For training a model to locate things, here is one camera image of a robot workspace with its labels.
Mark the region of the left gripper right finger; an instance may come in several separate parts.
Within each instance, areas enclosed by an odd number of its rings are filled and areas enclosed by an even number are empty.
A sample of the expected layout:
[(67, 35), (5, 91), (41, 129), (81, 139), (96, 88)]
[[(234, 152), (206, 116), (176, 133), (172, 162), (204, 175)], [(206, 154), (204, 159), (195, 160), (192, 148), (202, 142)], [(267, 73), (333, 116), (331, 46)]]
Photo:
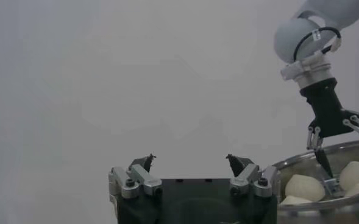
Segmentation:
[(268, 166), (264, 170), (249, 158), (242, 158), (228, 154), (233, 178), (229, 180), (229, 192), (233, 197), (247, 195), (250, 191), (261, 198), (278, 196), (279, 173), (274, 166)]

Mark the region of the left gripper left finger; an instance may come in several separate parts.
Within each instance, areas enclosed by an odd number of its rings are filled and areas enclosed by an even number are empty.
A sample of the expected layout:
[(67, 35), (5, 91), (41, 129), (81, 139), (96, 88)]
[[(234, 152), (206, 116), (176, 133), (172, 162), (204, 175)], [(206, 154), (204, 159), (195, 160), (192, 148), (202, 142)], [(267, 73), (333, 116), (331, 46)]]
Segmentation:
[(112, 167), (108, 173), (109, 195), (121, 196), (124, 199), (134, 199), (142, 193), (154, 198), (161, 197), (163, 181), (150, 174), (155, 158), (156, 156), (150, 153), (134, 159), (126, 169), (120, 166)]

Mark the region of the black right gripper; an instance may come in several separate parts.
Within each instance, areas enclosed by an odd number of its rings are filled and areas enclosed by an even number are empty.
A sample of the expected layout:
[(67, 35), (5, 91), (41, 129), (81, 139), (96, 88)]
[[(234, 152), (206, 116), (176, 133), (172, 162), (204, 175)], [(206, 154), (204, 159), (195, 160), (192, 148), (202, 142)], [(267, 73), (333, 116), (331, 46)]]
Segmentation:
[(335, 92), (336, 85), (336, 78), (329, 78), (300, 90), (315, 114), (308, 127), (307, 150), (315, 154), (317, 162), (330, 178), (333, 178), (333, 172), (322, 148), (323, 138), (353, 131), (359, 134), (359, 112), (342, 107)]

